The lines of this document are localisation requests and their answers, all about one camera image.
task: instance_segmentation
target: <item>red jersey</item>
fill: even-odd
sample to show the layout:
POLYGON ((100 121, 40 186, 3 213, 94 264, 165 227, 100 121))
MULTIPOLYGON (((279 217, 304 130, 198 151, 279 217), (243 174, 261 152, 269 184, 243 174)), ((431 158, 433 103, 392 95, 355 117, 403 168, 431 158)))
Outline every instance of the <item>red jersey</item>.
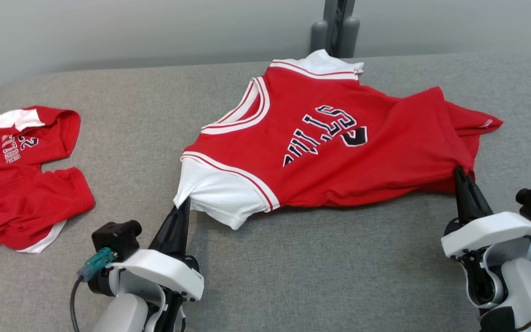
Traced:
POLYGON ((453 169, 472 172, 479 135, 502 122, 449 103, 440 88, 397 98, 361 86, 361 65, 323 50, 273 61, 239 106, 185 149, 176 205, 190 196, 192 208, 237 229, 249 214, 284 205, 453 191, 453 169))
POLYGON ((41 171, 43 162, 71 154, 79 127, 79 115, 63 109, 29 107, 0 115, 0 243, 40 252, 65 220, 93 208, 78 169, 41 171))

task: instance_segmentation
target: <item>red stripe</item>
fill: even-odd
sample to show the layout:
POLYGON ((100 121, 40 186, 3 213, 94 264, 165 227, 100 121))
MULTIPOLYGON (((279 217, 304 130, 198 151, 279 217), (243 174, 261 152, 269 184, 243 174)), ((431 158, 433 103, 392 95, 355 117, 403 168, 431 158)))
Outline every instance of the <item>red stripe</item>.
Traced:
MULTIPOLYGON (((256 80, 257 81, 257 89, 259 89, 260 93, 260 97, 261 99, 265 99, 264 98, 264 92, 263 92, 263 88, 261 87, 261 83, 259 82, 259 80, 256 80)), ((214 126, 214 127, 206 127, 205 129, 208 129, 208 128, 229 128, 229 127, 232 127, 232 126, 237 126, 237 125, 242 125, 242 124, 246 124, 247 122, 251 122, 253 121, 255 118, 259 118, 259 116, 261 115, 261 112, 264 111, 264 108, 265 105, 266 105, 266 101, 265 100, 262 100, 263 101, 263 105, 262 107, 257 111, 257 113, 255 113, 254 115, 252 115, 250 118, 247 118, 245 120, 242 120, 242 121, 238 121, 238 122, 232 122, 230 124, 227 124, 225 126, 214 126)))
POLYGON ((297 68, 297 69, 300 69, 300 70, 304 70, 306 71, 307 73, 310 73, 310 74, 313 74, 313 75, 316 75, 316 76, 328 76, 328 75, 337 75, 337 74, 353 74, 354 72, 353 71, 337 71, 335 73, 326 73, 326 74, 317 74, 317 73, 314 73, 308 69, 304 69, 303 67, 299 66, 299 65, 295 65, 293 63, 289 63, 289 62, 286 62, 286 61, 279 61, 279 60, 276 60, 276 61, 272 61, 272 63, 283 63, 284 65, 290 65, 294 68, 297 68))
POLYGON ((259 189, 261 191, 261 193, 263 194, 263 196, 265 197, 265 199, 267 200, 268 204, 270 205, 270 210, 273 210, 274 209, 274 206, 272 205, 271 201, 270 201, 270 198, 267 197, 267 194, 265 191, 263 191, 263 189, 261 187, 259 187, 259 185, 257 185, 257 183, 255 181, 253 181, 251 178, 248 178, 247 176, 245 176, 244 174, 242 173, 239 173, 239 172, 235 172, 235 171, 232 171, 232 170, 224 170, 223 168, 220 168, 219 166, 216 166, 214 164, 212 164, 211 162, 205 160, 204 158, 202 157, 198 157, 197 155, 186 155, 185 153, 182 155, 182 157, 191 157, 191 158, 198 158, 200 160, 202 160, 203 162, 206 162, 207 164, 209 164, 210 166, 216 168, 217 170, 221 170, 223 172, 231 172, 231 173, 235 173, 235 174, 238 174, 239 176, 242 176, 246 179, 248 179, 249 181, 251 181, 251 183, 253 183, 253 185, 255 185, 255 187, 257 187, 257 189, 259 189))
POLYGON ((245 95, 245 98, 243 99, 243 101, 241 101, 241 103, 234 110, 232 110, 232 112, 230 112, 229 115, 227 115, 224 119, 218 121, 217 124, 221 124, 222 122, 224 122, 224 120, 228 119, 231 115, 235 114, 235 112, 243 106, 243 104, 247 101, 247 99, 249 98, 249 95, 251 94, 251 89, 253 89, 253 84, 254 83, 251 82, 251 85, 247 89, 247 94, 245 95))

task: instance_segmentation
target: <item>gray wall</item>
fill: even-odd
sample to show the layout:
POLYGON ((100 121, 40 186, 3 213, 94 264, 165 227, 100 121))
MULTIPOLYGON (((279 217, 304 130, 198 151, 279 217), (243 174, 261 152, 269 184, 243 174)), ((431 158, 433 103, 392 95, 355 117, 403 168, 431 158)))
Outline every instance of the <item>gray wall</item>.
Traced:
POLYGON ((531 53, 531 0, 356 0, 354 56, 531 53))
POLYGON ((325 0, 0 0, 0 85, 53 71, 308 54, 325 0))

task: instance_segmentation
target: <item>gray fabric surface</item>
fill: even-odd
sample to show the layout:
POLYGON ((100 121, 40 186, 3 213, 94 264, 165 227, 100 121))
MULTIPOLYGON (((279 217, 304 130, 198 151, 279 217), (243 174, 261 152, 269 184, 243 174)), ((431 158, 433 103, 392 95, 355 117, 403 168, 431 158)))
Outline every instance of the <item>gray fabric surface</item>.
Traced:
MULTIPOLYGON (((483 137, 476 173, 493 210, 518 210, 514 195, 531 187, 530 55, 353 59, 362 60, 363 84, 396 96, 439 85, 448 100, 505 120, 483 137)), ((148 245, 171 209, 181 151, 236 107, 266 66, 82 71, 0 88, 0 113, 35 104, 80 113, 74 153, 44 170, 77 166, 97 202, 42 254, 0 245, 0 331, 71 331, 69 294, 94 254, 91 232, 136 219, 148 245)), ((463 271, 440 244, 455 215, 453 196, 430 193, 359 208, 282 208, 239 231, 194 212, 188 250, 206 289, 185 305, 189 331, 478 331, 463 271)), ((82 331, 109 300, 80 288, 82 331)))

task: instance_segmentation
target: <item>cable connector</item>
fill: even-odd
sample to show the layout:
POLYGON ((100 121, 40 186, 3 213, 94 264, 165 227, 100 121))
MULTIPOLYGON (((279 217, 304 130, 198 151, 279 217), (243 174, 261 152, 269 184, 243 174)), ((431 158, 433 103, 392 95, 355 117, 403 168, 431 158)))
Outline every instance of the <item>cable connector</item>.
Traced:
POLYGON ((110 248, 101 248, 95 255, 87 260, 85 265, 77 271, 77 275, 82 277, 82 282, 90 281, 97 271, 116 259, 117 254, 110 248))

